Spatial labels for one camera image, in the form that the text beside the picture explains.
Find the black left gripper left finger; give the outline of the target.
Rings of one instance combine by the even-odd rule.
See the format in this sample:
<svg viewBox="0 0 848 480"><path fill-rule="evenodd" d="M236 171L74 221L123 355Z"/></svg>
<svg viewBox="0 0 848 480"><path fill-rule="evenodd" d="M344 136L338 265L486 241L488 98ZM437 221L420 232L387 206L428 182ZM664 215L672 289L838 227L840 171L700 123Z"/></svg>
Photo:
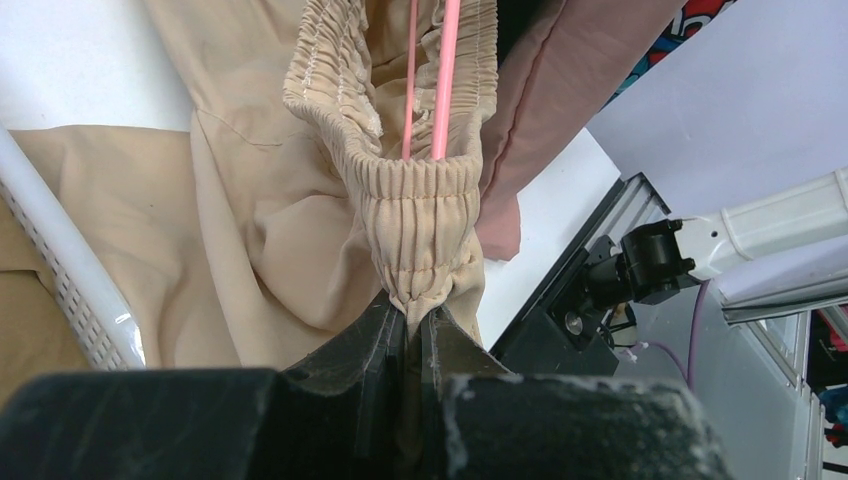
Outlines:
<svg viewBox="0 0 848 480"><path fill-rule="evenodd" d="M1 413L5 479L387 479L406 324L379 294L292 367L45 375Z"/></svg>

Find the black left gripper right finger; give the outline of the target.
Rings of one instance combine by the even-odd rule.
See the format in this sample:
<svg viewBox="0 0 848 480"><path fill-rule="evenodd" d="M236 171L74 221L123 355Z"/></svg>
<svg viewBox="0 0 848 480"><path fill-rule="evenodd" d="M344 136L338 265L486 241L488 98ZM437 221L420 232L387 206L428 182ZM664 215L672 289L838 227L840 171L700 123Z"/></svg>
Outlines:
<svg viewBox="0 0 848 480"><path fill-rule="evenodd" d="M419 326L423 479L728 479L683 386L509 371L445 308Z"/></svg>

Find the beige shorts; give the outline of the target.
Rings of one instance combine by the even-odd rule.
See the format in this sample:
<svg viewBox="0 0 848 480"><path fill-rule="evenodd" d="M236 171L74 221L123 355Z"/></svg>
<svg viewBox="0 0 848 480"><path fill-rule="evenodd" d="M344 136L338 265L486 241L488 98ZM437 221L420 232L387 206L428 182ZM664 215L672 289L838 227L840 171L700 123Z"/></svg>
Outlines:
<svg viewBox="0 0 848 480"><path fill-rule="evenodd" d="M151 367L284 369L387 291L473 338L497 7L461 5L448 148L430 156L444 5L150 1L194 103L185 132L18 130L129 303Z"/></svg>

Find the brown shorts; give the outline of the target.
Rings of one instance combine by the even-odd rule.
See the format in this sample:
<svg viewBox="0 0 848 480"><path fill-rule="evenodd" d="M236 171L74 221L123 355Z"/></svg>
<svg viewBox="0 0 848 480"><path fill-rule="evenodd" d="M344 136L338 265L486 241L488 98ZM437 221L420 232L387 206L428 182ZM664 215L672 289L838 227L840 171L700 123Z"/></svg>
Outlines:
<svg viewBox="0 0 848 480"><path fill-rule="evenodd" d="M1 206L1 402L37 376L90 368L24 229Z"/></svg>

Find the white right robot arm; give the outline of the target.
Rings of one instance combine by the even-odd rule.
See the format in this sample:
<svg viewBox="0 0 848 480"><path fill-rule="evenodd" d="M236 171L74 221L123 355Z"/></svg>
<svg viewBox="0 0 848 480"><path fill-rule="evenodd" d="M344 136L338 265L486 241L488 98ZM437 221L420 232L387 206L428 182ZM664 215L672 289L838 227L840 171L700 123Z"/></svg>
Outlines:
<svg viewBox="0 0 848 480"><path fill-rule="evenodd" d="M656 305L685 283L704 283L746 262L847 233L844 168L783 192L706 216L664 219L625 234L619 253L587 267L597 309Z"/></svg>

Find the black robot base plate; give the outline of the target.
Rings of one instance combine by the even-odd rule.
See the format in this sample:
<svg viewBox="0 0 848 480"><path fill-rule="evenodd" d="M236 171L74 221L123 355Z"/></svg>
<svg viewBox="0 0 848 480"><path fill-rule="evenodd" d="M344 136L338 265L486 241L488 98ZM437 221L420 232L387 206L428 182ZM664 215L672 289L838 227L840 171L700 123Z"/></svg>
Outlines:
<svg viewBox="0 0 848 480"><path fill-rule="evenodd" d="M545 277L532 283L489 353L521 374L613 375L618 359L600 334L612 312L593 306L584 272L611 258L625 234L668 213L644 174L616 181Z"/></svg>

